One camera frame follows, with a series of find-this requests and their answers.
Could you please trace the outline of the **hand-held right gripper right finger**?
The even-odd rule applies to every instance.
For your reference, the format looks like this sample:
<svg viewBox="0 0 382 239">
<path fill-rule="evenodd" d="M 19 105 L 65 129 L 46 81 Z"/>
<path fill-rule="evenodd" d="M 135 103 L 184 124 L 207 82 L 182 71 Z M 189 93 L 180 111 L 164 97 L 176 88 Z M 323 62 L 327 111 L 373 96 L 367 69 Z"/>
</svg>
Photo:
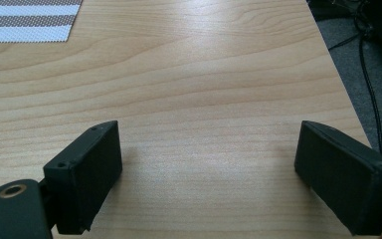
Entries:
<svg viewBox="0 0 382 239">
<path fill-rule="evenodd" d="M 305 120 L 294 168 L 351 234 L 382 234 L 380 153 L 336 128 Z"/>
</svg>

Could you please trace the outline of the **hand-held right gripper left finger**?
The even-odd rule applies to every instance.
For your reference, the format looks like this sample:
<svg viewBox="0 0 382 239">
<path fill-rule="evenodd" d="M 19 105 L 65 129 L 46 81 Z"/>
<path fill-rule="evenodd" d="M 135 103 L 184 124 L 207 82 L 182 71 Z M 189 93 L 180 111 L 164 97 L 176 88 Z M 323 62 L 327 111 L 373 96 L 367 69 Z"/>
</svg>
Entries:
<svg viewBox="0 0 382 239">
<path fill-rule="evenodd" d="M 48 190 L 58 201 L 58 232 L 89 230 L 122 172 L 118 123 L 94 125 L 44 166 Z"/>
</svg>

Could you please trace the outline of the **striped woven placemat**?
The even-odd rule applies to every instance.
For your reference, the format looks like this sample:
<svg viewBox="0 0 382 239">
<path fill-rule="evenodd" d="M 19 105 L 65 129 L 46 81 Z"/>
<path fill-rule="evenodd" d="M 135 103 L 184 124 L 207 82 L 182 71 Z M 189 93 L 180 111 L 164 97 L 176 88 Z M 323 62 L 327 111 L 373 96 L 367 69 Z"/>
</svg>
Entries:
<svg viewBox="0 0 382 239">
<path fill-rule="evenodd" d="M 0 43 L 66 42 L 83 0 L 0 0 Z"/>
</svg>

